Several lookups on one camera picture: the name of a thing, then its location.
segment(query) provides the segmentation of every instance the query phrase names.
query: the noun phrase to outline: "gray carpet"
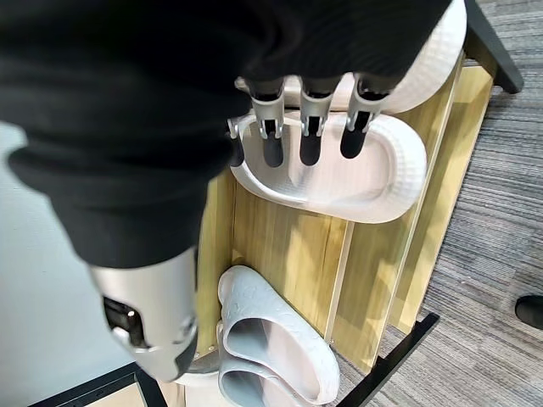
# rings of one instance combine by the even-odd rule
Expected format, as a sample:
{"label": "gray carpet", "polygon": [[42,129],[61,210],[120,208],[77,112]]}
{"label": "gray carpet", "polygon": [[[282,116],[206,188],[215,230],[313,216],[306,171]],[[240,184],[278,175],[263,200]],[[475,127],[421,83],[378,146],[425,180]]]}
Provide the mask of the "gray carpet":
{"label": "gray carpet", "polygon": [[[543,294],[543,1],[479,3],[526,85],[490,101],[424,301],[442,321],[371,406],[543,406],[543,331],[513,312]],[[345,394],[361,377],[341,365]]]}

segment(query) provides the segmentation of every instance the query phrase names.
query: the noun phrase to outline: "wooden shelf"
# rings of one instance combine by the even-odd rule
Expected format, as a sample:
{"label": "wooden shelf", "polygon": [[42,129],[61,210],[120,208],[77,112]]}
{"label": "wooden shelf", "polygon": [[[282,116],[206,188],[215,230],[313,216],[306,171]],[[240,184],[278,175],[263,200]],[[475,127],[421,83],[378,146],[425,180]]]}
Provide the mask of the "wooden shelf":
{"label": "wooden shelf", "polygon": [[[427,102],[398,115],[417,131],[424,142],[428,157],[426,184],[449,118],[460,70],[461,61],[449,80]],[[345,358],[365,373],[372,369],[377,358],[420,214],[421,199],[397,220],[377,225],[355,225],[335,317],[333,342]]]}
{"label": "wooden shelf", "polygon": [[462,70],[451,117],[390,313],[389,323],[404,333],[411,331],[423,303],[483,122],[492,81],[493,78],[481,67]]}
{"label": "wooden shelf", "polygon": [[322,335],[346,220],[272,203],[237,185],[234,262],[259,271]]}
{"label": "wooden shelf", "polygon": [[217,297],[219,278],[231,265],[236,181],[227,170],[215,178],[208,188],[200,229],[196,310],[199,319],[198,346],[200,356],[216,349],[216,325],[221,318]]}

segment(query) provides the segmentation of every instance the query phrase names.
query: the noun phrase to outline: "black sleeve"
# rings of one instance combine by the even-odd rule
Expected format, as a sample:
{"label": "black sleeve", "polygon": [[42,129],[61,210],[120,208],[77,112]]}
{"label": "black sleeve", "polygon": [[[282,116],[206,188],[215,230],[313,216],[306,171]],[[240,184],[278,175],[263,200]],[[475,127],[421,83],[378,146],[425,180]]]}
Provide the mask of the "black sleeve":
{"label": "black sleeve", "polygon": [[227,164],[239,75],[401,78],[450,0],[4,0],[0,120],[9,158],[47,194],[75,251],[115,268],[198,241]]}

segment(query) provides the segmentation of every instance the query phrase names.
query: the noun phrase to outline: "robotic hand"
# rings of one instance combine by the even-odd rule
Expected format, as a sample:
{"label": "robotic hand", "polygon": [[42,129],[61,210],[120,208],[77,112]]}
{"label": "robotic hand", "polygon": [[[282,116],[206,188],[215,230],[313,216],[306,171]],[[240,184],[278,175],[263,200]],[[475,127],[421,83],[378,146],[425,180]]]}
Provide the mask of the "robotic hand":
{"label": "robotic hand", "polygon": [[110,330],[151,376],[173,381],[193,360],[195,248],[236,139],[227,120],[252,100],[263,157],[280,165],[283,77],[299,75],[312,165],[330,95],[354,72],[342,153],[355,157],[449,2],[2,2],[0,120],[28,138],[9,164],[48,195]]}

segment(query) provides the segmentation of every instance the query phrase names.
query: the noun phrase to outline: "white slide sandal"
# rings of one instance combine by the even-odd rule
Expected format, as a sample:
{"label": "white slide sandal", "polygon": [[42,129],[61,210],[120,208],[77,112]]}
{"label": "white slide sandal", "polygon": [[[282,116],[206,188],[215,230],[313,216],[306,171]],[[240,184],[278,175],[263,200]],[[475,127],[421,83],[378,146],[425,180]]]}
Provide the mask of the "white slide sandal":
{"label": "white slide sandal", "polygon": [[[384,113],[413,109],[432,97],[451,74],[462,51],[466,36],[467,15],[464,0],[452,0],[439,23],[424,44],[411,68],[395,90],[384,100]],[[352,74],[345,74],[333,94],[332,111],[346,112],[355,85]],[[240,81],[238,87],[244,89]],[[285,81],[285,106],[299,107],[301,86],[296,76]]]}
{"label": "white slide sandal", "polygon": [[219,281],[219,299],[226,352],[265,367],[307,403],[336,399],[339,368],[332,350],[260,274],[231,267]]}
{"label": "white slide sandal", "polygon": [[238,182],[272,202],[361,223],[402,216],[417,200],[426,176],[426,150],[406,123],[384,114],[372,121],[361,153],[340,151],[346,115],[331,113],[322,134],[321,156],[312,166],[299,158],[299,112],[283,126],[284,161],[272,168],[262,158],[262,138],[253,115],[238,123],[245,161],[232,167]]}
{"label": "white slide sandal", "polygon": [[219,389],[222,397],[238,407],[311,407],[278,377],[263,365],[236,358],[223,347],[222,322],[217,326],[217,340],[221,367]]}

